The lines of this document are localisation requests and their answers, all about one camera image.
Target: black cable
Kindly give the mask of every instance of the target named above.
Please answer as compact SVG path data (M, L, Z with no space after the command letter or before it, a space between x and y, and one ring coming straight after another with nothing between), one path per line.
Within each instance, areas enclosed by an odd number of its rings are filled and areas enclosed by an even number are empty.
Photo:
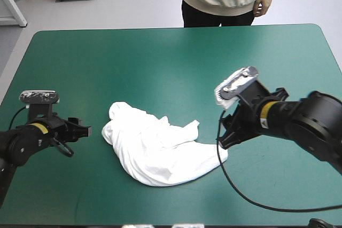
M274 207L270 207L270 206L266 206L260 203L257 203L253 200L251 200L250 198L248 198L247 196L245 196L241 191L239 191L239 189L235 186L235 184L232 182L232 180L230 179L229 175L226 172L226 169L223 166L221 157L220 157L220 153L219 153L219 136L220 136L220 132L221 132L221 120L223 115L225 114L226 111L223 111L221 116L220 116L220 120L219 120L219 129L217 130L217 138L216 138L216 150L217 150L217 157L219 158L219 162L220 162L220 166L222 168L222 171L224 173L224 176L226 177L226 179L228 180L229 184L231 185L231 187L233 187L233 189L246 201L248 201L250 204L253 204L257 207L260 208L264 208L264 209L268 209L268 210L272 210L272 211L277 211L277 212L291 212L291 213L308 213L308 212L317 212L317 211L326 211L326 210L333 210L333 209L339 209L342 208L342 205L335 205L335 206L329 206L329 207L323 207L323 208L308 208L308 209L287 209L287 208L274 208Z
M12 120L11 120L11 123L10 123L10 126L9 126L9 130L11 130L11 127L12 127L12 124L13 124L13 121L15 119L15 117L19 114L19 112L21 112L23 109L26 109L26 106L24 106L23 108L21 108L20 110L18 110L15 115L13 116Z

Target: white floor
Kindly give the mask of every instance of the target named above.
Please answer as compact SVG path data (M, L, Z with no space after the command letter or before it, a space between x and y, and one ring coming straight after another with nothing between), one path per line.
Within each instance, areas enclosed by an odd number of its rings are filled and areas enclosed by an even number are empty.
M182 27L181 0L16 0L27 28L0 27L0 103L32 36L40 30ZM341 0L273 0L254 25L315 23L342 67Z

